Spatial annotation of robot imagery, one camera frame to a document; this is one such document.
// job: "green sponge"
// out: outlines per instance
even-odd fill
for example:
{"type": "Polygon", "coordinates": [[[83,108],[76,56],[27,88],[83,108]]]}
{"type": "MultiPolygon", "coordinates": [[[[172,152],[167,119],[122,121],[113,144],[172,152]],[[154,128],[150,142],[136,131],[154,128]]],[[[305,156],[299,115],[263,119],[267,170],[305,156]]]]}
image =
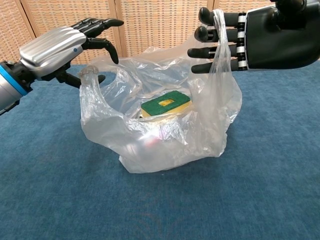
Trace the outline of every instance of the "green sponge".
{"type": "Polygon", "coordinates": [[[144,118],[161,114],[178,113],[191,103],[190,97],[179,92],[171,91],[141,105],[144,118]]]}

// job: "blue ring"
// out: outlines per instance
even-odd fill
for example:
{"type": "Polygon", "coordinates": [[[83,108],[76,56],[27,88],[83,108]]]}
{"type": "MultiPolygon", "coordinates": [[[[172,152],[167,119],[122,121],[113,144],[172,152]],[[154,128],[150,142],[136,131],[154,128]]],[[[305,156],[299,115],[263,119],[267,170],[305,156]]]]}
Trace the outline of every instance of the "blue ring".
{"type": "Polygon", "coordinates": [[[13,77],[0,65],[0,74],[4,77],[5,80],[7,80],[8,83],[11,84],[12,87],[14,87],[15,90],[17,90],[22,96],[27,95],[27,91],[24,90],[19,83],[17,83],[16,80],[13,79],[13,77]]]}

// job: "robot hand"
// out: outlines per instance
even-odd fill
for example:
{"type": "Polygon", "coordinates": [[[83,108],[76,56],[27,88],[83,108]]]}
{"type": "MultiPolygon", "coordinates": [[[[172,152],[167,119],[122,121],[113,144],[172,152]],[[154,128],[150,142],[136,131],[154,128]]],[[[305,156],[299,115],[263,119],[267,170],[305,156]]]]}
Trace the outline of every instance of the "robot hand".
{"type": "MultiPolygon", "coordinates": [[[[114,18],[86,18],[72,26],[53,29],[22,46],[18,62],[0,62],[0,115],[19,104],[20,98],[32,90],[30,85],[35,79],[56,78],[60,83],[79,88],[80,79],[66,70],[83,50],[106,49],[118,64],[118,54],[112,43],[96,37],[110,27],[123,24],[114,18]]],[[[104,79],[105,76],[99,76],[99,82],[104,79]]]]}
{"type": "MultiPolygon", "coordinates": [[[[271,0],[275,6],[253,9],[247,13],[225,13],[232,71],[294,69],[315,62],[320,57],[319,0],[271,0]]],[[[201,8],[199,20],[213,26],[214,14],[201,8]]],[[[215,43],[214,29],[200,26],[194,33],[203,43],[215,43]]],[[[192,58],[213,59],[217,47],[192,48],[192,58]]],[[[211,63],[194,65],[192,72],[209,73],[211,63]]]]}

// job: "table surface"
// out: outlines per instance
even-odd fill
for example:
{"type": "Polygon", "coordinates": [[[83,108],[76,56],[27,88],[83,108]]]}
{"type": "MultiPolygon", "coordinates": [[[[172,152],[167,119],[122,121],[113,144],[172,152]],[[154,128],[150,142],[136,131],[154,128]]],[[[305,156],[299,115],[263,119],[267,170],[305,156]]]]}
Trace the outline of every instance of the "table surface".
{"type": "Polygon", "coordinates": [[[320,62],[234,77],[225,153],[148,174],[86,139],[78,89],[34,83],[0,117],[0,239],[320,239],[320,62]]]}

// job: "wicker screen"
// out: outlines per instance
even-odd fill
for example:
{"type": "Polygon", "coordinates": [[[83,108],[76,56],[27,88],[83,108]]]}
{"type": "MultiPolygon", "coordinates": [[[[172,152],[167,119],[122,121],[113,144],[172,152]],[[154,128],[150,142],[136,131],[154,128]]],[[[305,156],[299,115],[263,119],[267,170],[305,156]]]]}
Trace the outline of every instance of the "wicker screen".
{"type": "MultiPolygon", "coordinates": [[[[53,28],[71,26],[85,18],[107,19],[111,17],[107,0],[25,0],[35,27],[43,34],[53,28]]],[[[112,28],[104,31],[99,38],[107,38],[115,44],[112,28]]],[[[86,50],[73,64],[88,64],[99,55],[108,54],[106,50],[86,50]]]]}
{"type": "Polygon", "coordinates": [[[32,36],[27,30],[14,0],[0,1],[0,58],[17,61],[19,47],[29,42],[32,36]]]}
{"type": "Polygon", "coordinates": [[[150,46],[171,48],[200,25],[198,13],[207,0],[121,0],[128,56],[150,46]]]}
{"type": "Polygon", "coordinates": [[[270,0],[216,0],[219,1],[215,4],[217,8],[222,9],[226,13],[241,13],[247,12],[250,9],[261,8],[272,5],[270,0]]]}

